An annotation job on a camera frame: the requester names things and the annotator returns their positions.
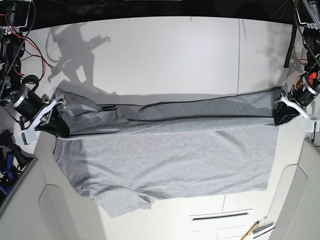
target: gray t-shirt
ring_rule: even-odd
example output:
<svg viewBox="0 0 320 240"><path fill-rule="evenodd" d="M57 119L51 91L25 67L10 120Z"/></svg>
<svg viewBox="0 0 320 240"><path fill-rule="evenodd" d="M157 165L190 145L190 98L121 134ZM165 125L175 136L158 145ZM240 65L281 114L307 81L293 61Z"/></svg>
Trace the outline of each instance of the gray t-shirt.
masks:
<svg viewBox="0 0 320 240"><path fill-rule="evenodd" d="M267 188L281 90L147 106L109 105L56 90L71 136L54 157L74 189L111 217L150 209L151 198Z"/></svg>

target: folded cloth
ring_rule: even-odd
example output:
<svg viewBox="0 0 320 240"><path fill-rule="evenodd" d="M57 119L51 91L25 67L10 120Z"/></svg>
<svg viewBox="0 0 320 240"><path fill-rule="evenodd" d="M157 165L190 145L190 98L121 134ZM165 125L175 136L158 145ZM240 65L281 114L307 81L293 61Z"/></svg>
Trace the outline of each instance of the folded cloth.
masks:
<svg viewBox="0 0 320 240"><path fill-rule="evenodd" d="M56 90L70 137L53 155L74 189L111 217L151 199L265 190L281 89L192 102L113 105Z"/></svg>

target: gray fabric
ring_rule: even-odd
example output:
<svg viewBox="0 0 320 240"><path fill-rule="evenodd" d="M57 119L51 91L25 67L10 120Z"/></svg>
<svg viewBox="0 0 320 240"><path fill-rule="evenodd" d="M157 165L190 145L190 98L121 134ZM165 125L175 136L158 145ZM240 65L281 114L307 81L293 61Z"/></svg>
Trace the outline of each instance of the gray fabric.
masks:
<svg viewBox="0 0 320 240"><path fill-rule="evenodd" d="M267 188L281 90L148 106L94 102L57 89L71 137L54 157L74 189L111 217L189 198Z"/></svg>

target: t-shirt sleeve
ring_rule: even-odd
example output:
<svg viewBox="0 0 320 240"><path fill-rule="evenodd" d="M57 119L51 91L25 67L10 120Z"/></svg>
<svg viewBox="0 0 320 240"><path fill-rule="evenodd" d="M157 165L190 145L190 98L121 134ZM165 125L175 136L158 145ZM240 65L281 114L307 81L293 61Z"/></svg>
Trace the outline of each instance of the t-shirt sleeve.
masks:
<svg viewBox="0 0 320 240"><path fill-rule="evenodd" d="M90 191L90 195L94 195L94 200L112 218L138 209L151 209L151 200L148 196L122 186L104 185L95 187L94 194L92 189Z"/></svg>

